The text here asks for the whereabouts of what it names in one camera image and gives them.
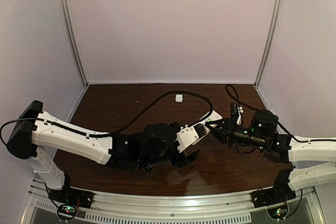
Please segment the white remote control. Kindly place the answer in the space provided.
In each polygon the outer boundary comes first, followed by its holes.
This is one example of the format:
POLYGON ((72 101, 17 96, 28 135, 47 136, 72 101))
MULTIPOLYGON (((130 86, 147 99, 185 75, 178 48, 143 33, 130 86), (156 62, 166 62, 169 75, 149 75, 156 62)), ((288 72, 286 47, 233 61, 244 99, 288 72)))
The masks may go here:
POLYGON ((217 120, 221 120, 222 118, 223 117, 219 113, 213 110, 212 112, 208 112, 204 116, 202 116, 199 122, 205 125, 206 122, 217 121, 217 120))

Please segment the white battery cover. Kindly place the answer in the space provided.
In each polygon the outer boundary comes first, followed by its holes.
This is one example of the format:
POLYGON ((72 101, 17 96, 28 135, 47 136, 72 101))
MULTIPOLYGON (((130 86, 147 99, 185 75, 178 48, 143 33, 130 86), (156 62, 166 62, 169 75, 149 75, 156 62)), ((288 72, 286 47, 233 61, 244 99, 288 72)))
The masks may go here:
POLYGON ((176 95, 175 95, 175 102, 176 102, 176 103, 182 103, 182 102, 183 102, 183 99, 184 99, 183 94, 176 94, 176 95))

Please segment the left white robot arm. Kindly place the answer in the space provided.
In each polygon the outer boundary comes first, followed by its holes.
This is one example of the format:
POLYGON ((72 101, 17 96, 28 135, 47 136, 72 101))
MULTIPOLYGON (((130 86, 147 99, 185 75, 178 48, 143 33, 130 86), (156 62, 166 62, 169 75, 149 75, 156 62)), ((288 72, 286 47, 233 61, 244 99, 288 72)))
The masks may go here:
POLYGON ((69 177, 61 171, 46 153, 53 147, 90 159, 109 168, 145 170, 171 161, 174 166, 184 166, 197 158, 197 153, 186 155, 185 150, 197 142, 201 135, 196 126, 183 126, 180 130, 165 123, 150 124, 140 133, 130 135, 94 132, 60 121, 43 110, 43 103, 33 101, 13 124, 5 144, 13 156, 28 160, 47 188, 69 191, 69 177))

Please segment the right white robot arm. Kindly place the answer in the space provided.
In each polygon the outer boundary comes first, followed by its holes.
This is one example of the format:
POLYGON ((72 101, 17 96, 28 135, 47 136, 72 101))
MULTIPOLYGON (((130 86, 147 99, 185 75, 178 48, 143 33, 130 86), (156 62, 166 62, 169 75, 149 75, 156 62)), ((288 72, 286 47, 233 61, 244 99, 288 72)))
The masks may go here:
POLYGON ((293 168, 276 185, 298 191, 311 186, 335 183, 335 138, 309 138, 279 134, 278 117, 268 110, 255 112, 250 127, 237 124, 236 117, 205 123, 223 144, 241 144, 259 149, 274 163, 316 161, 315 166, 293 168))

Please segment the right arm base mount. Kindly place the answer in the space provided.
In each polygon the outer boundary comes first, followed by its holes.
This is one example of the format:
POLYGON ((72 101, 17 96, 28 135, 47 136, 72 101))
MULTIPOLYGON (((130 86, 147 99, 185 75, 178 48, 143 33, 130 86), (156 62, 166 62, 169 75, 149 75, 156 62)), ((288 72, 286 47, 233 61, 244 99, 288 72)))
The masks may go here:
POLYGON ((267 207, 267 214, 271 219, 286 220, 290 216, 288 201, 296 198, 295 191, 288 185, 292 171, 291 168, 281 170, 272 187, 258 188, 251 192, 254 208, 267 207))

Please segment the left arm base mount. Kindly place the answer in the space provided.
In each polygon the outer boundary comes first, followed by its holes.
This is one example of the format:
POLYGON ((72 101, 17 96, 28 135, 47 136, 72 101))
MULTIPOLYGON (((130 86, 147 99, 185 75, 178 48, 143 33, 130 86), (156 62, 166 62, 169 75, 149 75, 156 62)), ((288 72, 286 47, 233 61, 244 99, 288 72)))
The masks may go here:
POLYGON ((60 221, 65 223, 72 221, 77 216, 80 207, 91 208, 94 193, 71 187, 67 173, 65 173, 64 184, 60 190, 50 189, 47 184, 45 188, 48 199, 56 207, 56 215, 60 221))

